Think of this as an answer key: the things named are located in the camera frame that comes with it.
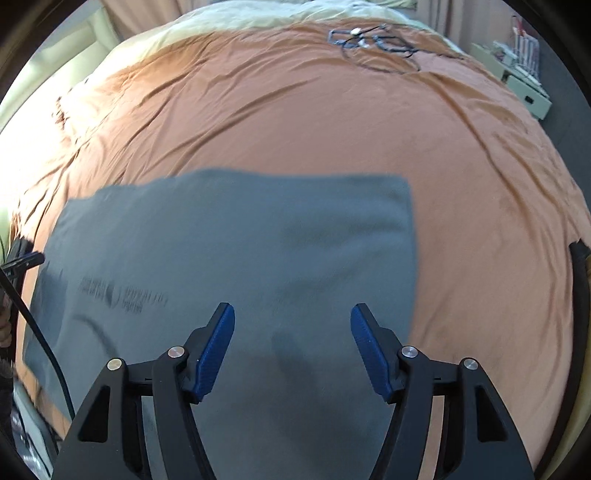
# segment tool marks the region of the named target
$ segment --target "curtain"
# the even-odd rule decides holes
[[[209,0],[102,0],[122,39],[159,27]]]

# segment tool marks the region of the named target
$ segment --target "bed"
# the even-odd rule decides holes
[[[416,64],[327,41],[383,22],[425,50]],[[408,343],[433,359],[479,359],[538,463],[572,353],[569,245],[591,243],[591,217],[538,122],[451,42],[361,1],[230,0],[116,47],[47,118],[54,153],[13,219],[39,250],[69,200],[113,185],[210,168],[406,179],[418,262]],[[31,274],[27,302],[34,288]],[[65,433],[22,345],[18,356],[29,394]],[[436,403],[425,478],[440,412]]]

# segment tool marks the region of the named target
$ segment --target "black clamp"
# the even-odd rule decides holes
[[[396,404],[370,480],[418,478],[434,395],[445,396],[436,480],[534,479],[517,428],[476,360],[437,362],[402,346],[365,304],[353,309],[351,331],[374,391]]]
[[[214,480],[190,406],[211,391],[234,323],[234,309],[221,303],[205,327],[157,360],[110,360],[76,413],[51,478],[151,479],[141,397],[152,396],[168,478]]]
[[[234,323],[232,306],[221,303],[207,326],[157,360],[109,361],[72,422],[52,479],[150,480],[141,397],[151,395],[167,476],[215,480],[190,405],[211,391]],[[352,310],[350,325],[375,392],[396,404],[370,480],[417,480],[434,395],[445,396],[436,480],[533,480],[511,416],[476,360],[447,364],[402,346],[365,304]]]
[[[0,266],[4,274],[10,281],[16,280],[30,268],[38,267],[45,261],[45,256],[41,252],[31,252],[21,255],[10,262]]]

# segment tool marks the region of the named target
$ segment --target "gray cloth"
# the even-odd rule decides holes
[[[45,254],[31,310],[76,407],[109,358],[155,359],[227,301],[234,336],[194,409],[218,478],[369,476],[391,408],[372,391],[349,315],[365,302],[408,336],[417,267],[404,179],[206,170],[112,186],[68,202]],[[24,359],[66,414],[30,332]]]

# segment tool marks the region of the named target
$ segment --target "wrinkled fabric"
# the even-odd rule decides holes
[[[406,343],[416,255],[404,179],[201,170],[111,186],[67,203],[45,255],[31,313],[76,409],[111,358],[154,360],[226,301],[235,331],[194,409],[216,476],[368,476],[392,409],[371,387],[350,312],[367,303]],[[30,331],[25,344],[26,364],[67,415]],[[152,478],[165,480],[153,409],[144,416]]]
[[[418,242],[409,342],[441,361],[477,358],[535,465],[570,365],[568,245],[591,243],[589,212],[538,122],[477,62],[409,28],[405,38],[439,53],[416,53],[419,72],[376,49],[345,58],[326,41],[332,28],[378,23],[200,35],[76,87],[56,115],[60,152],[22,196],[18,229],[43,249],[68,199],[200,168],[402,176]],[[28,389],[60,424],[32,377]]]

